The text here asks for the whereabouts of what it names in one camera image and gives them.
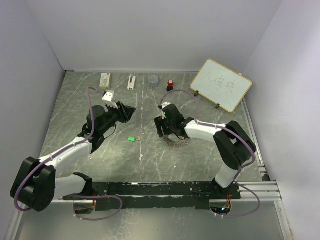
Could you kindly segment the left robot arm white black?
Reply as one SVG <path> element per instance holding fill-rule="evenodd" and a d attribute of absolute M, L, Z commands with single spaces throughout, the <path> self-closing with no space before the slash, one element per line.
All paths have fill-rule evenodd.
<path fill-rule="evenodd" d="M 94 192 L 93 180 L 75 172 L 68 177 L 57 174 L 68 165 L 93 154 L 105 141 L 105 133 L 117 123 L 128 123 L 136 108 L 118 101 L 115 107 L 95 105 L 86 117 L 80 134 L 61 149 L 41 158 L 26 158 L 10 190 L 15 207 L 20 211 L 43 211 L 58 198 L 77 195 L 89 199 Z M 19 203 L 26 205 L 23 209 Z"/>

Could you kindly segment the metal disc with keyrings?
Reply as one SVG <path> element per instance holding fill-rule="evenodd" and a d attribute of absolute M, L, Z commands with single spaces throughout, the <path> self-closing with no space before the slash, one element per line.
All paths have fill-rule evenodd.
<path fill-rule="evenodd" d="M 189 144 L 190 140 L 188 138 L 182 140 L 178 139 L 177 141 L 170 139 L 167 135 L 160 138 L 164 144 L 173 148 L 182 148 Z"/>

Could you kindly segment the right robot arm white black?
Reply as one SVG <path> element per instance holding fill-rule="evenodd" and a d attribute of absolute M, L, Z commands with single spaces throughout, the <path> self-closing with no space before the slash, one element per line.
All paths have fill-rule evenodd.
<path fill-rule="evenodd" d="M 169 144 L 178 144 L 169 136 L 176 136 L 181 143 L 189 139 L 200 139 L 214 143 L 223 164 L 212 180 L 212 193 L 223 199 L 248 161 L 255 160 L 256 145 L 236 121 L 226 124 L 213 124 L 195 118 L 184 118 L 178 108 L 169 102 L 158 106 L 161 114 L 154 118 L 158 136 Z"/>

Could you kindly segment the key with green tag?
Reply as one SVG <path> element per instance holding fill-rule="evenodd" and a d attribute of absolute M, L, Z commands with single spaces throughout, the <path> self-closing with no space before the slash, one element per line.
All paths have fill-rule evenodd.
<path fill-rule="evenodd" d="M 137 141 L 141 140 L 141 137 L 140 136 L 136 136 L 136 137 L 128 136 L 127 140 L 130 141 L 130 142 L 137 142 Z"/>

